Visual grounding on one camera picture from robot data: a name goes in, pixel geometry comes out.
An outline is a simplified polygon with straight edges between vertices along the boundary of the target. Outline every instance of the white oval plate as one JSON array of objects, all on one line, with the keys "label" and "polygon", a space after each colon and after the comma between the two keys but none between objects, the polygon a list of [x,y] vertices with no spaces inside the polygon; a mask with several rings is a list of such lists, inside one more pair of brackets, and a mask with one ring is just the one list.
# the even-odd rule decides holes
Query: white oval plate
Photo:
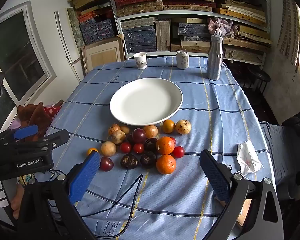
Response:
[{"label": "white oval plate", "polygon": [[181,89],[169,80],[141,78],[119,88],[111,98],[111,114],[120,122],[146,126],[169,119],[181,107]]}]

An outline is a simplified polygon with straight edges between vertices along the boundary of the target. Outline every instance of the paper cup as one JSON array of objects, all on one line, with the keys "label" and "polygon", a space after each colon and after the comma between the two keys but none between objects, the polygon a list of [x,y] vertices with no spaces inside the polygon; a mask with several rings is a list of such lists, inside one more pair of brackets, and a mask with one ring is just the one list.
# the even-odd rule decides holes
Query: paper cup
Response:
[{"label": "paper cup", "polygon": [[147,67],[147,54],[145,52],[138,52],[133,56],[136,60],[138,69],[145,69]]}]

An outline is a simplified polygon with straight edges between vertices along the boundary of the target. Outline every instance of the wall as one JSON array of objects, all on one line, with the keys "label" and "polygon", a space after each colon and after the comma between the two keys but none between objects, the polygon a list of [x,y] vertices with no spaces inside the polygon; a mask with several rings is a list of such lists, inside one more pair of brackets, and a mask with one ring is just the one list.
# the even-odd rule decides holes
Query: wall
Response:
[{"label": "wall", "polygon": [[282,0],[270,0],[271,3],[271,52],[267,54],[263,70],[271,77],[264,97],[271,107],[279,124],[300,111],[300,66],[295,66],[276,48],[281,22]]},{"label": "wall", "polygon": [[60,99],[65,101],[79,82],[66,59],[54,12],[70,5],[68,0],[7,0],[0,13],[26,1],[31,1],[35,25],[45,52],[57,75],[34,103],[37,104],[42,101],[44,105],[49,105]]}]

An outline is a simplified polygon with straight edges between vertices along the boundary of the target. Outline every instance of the metal bolt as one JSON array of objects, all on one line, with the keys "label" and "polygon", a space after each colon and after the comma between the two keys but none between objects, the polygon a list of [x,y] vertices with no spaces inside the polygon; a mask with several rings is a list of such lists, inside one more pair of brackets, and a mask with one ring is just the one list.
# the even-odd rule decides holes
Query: metal bolt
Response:
[{"label": "metal bolt", "polygon": [[236,179],[236,180],[242,180],[242,176],[241,176],[240,174],[238,174],[238,173],[235,173],[235,174],[233,175],[233,177],[234,177],[234,179]]},{"label": "metal bolt", "polygon": [[34,184],[34,183],[35,183],[35,178],[29,179],[28,183],[29,183],[29,184]]},{"label": "metal bolt", "polygon": [[265,178],[265,183],[266,183],[266,184],[271,184],[271,179]]},{"label": "metal bolt", "polygon": [[65,178],[66,178],[65,174],[60,174],[57,177],[58,180],[64,180]]}]

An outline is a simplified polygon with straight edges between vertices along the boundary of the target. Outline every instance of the blue plaid tablecloth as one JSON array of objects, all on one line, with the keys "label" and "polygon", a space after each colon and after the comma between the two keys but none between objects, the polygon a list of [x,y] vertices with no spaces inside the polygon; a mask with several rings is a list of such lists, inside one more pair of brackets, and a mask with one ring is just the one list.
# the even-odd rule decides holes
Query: blue plaid tablecloth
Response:
[{"label": "blue plaid tablecloth", "polygon": [[[78,85],[47,132],[67,129],[70,133],[69,142],[53,150],[54,168],[65,173],[83,162],[88,148],[100,149],[109,139],[108,128],[117,122],[109,109],[111,97],[133,80],[160,77],[174,82],[184,99],[171,119],[174,122],[187,119],[192,124],[188,135],[170,134],[186,150],[185,156],[176,160],[176,170],[170,175],[161,175],[156,168],[137,167],[127,171],[120,166],[121,153],[111,157],[114,168],[110,172],[98,171],[76,206],[82,216],[110,207],[143,174],[133,219],[118,239],[202,239],[222,206],[214,199],[211,185],[199,165],[199,154],[208,149],[218,162],[232,165],[234,173],[240,170],[236,160],[237,143],[248,139],[263,168],[247,177],[251,180],[269,177],[274,181],[265,139],[245,94],[225,64],[217,81],[206,77],[206,66],[207,58],[190,57],[189,68],[180,70],[176,67],[176,57],[159,57],[148,59],[148,67],[138,70],[134,60],[127,60],[96,67]],[[37,177],[48,180],[50,176],[38,174]],[[84,218],[93,233],[113,236],[122,230],[134,190],[135,187],[109,212]],[[234,228],[229,238],[237,234],[238,228]]]}]

